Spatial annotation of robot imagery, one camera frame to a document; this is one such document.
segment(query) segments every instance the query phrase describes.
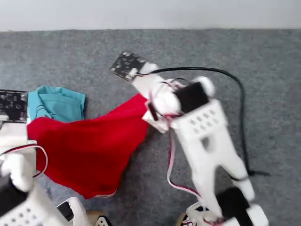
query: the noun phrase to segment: gray carpet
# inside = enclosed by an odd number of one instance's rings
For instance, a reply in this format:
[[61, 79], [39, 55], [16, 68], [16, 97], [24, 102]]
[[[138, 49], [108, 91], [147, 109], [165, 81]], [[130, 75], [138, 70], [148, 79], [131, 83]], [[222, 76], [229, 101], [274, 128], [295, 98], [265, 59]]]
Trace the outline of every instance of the gray carpet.
[[[246, 134], [253, 168], [271, 177], [254, 177], [256, 202], [271, 225], [301, 222], [301, 31], [59, 31], [0, 33], [0, 88], [34, 90], [63, 86], [87, 94], [89, 118], [106, 114], [136, 93], [108, 69], [119, 53], [132, 50], [160, 67], [210, 66], [239, 76], [247, 92]], [[192, 79], [208, 75], [217, 86], [239, 154], [238, 95], [235, 83], [214, 73], [165, 73]], [[59, 203], [78, 196], [89, 210], [104, 210], [114, 225], [172, 226], [195, 198], [166, 181], [168, 137], [156, 133], [133, 155], [120, 188], [109, 199], [84, 200], [71, 189], [40, 183]], [[191, 184], [181, 148], [175, 181]], [[217, 190], [229, 185], [219, 170]]]

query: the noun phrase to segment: red cloth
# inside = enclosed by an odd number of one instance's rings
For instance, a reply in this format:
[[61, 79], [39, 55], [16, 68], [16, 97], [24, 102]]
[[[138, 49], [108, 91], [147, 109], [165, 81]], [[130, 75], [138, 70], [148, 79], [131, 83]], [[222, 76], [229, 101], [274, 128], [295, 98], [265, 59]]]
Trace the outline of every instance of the red cloth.
[[[35, 119], [28, 125], [28, 136], [48, 154], [45, 174], [85, 198], [114, 193], [131, 154], [145, 139], [145, 101], [136, 95], [93, 120]], [[45, 156], [37, 151], [37, 170], [44, 166]]]

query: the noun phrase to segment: perforated bracket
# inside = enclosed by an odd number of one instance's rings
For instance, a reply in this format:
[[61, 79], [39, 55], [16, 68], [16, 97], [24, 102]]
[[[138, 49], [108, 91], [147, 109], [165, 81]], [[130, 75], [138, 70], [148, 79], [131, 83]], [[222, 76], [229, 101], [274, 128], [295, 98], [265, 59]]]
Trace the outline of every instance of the perforated bracket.
[[208, 104], [175, 119], [172, 127], [181, 128], [182, 135], [191, 140], [203, 139], [227, 124], [221, 103], [211, 99]]

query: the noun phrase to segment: circuit board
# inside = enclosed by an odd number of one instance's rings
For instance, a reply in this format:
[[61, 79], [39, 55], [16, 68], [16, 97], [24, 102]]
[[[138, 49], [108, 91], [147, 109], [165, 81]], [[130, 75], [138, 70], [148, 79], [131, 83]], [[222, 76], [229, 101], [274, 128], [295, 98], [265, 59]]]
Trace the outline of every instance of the circuit board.
[[9, 116], [6, 122], [26, 123], [28, 92], [0, 89], [0, 114]]
[[137, 72], [140, 72], [146, 62], [146, 59], [138, 56], [135, 53], [132, 53], [130, 51], [123, 51], [117, 58], [115, 63], [112, 65], [110, 70], [119, 77], [132, 82], [135, 78], [135, 75], [129, 76], [131, 70], [135, 68], [137, 69]]

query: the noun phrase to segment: teal cloth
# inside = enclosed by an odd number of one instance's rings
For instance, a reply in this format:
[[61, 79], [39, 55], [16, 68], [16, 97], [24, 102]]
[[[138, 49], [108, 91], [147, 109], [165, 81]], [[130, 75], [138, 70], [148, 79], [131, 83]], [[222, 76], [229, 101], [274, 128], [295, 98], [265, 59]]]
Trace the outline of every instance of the teal cloth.
[[28, 96], [31, 120], [48, 117], [62, 122], [84, 119], [85, 94], [62, 87], [41, 86]]

